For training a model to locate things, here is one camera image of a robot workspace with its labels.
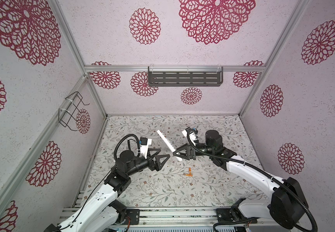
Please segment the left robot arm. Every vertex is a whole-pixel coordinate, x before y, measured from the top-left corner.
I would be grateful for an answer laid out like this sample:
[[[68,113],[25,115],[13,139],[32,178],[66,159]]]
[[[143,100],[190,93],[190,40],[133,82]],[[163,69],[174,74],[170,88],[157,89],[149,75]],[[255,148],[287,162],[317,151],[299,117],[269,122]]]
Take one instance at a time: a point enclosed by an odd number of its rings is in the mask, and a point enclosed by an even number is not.
[[[58,226],[49,225],[46,232],[101,232],[114,223],[123,223],[126,206],[117,198],[128,188],[131,175],[148,168],[160,171],[170,155],[160,155],[161,149],[153,148],[154,154],[147,150],[147,157],[137,157],[130,150],[123,151],[116,159],[104,183],[84,205],[61,222]]]

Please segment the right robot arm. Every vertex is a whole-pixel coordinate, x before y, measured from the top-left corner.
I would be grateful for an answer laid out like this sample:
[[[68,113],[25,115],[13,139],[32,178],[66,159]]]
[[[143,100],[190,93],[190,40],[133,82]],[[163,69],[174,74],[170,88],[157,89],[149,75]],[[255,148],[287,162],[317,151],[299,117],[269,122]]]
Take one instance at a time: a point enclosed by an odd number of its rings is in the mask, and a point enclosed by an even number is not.
[[[246,162],[224,146],[223,138],[216,130],[206,131],[205,143],[199,141],[196,129],[187,128],[182,133],[187,138],[187,143],[179,148],[174,148],[164,139],[173,156],[179,160],[194,160],[198,156],[208,156],[216,166],[242,177],[268,197],[267,201],[241,198],[229,209],[217,210],[218,222],[213,225],[214,231],[217,231],[218,226],[245,224],[268,218],[285,229],[296,228],[305,232],[306,229],[298,225],[303,215],[309,218],[311,231],[317,231],[316,221],[297,180],[271,175]]]

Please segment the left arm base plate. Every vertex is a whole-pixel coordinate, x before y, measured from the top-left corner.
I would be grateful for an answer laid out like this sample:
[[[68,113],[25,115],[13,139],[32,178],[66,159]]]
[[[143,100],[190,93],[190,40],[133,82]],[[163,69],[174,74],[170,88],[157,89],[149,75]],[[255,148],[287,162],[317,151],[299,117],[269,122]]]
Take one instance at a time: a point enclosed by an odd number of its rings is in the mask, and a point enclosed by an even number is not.
[[[126,209],[120,215],[121,225],[139,225],[140,209]]]

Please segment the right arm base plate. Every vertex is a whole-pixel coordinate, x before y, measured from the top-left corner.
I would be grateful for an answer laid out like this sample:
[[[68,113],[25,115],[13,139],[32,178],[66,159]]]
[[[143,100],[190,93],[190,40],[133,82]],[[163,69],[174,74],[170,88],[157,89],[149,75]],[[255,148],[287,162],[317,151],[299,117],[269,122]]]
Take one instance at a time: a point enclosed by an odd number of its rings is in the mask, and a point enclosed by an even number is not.
[[[238,209],[235,208],[217,208],[216,216],[219,224],[241,224],[255,221],[258,217],[245,217]]]

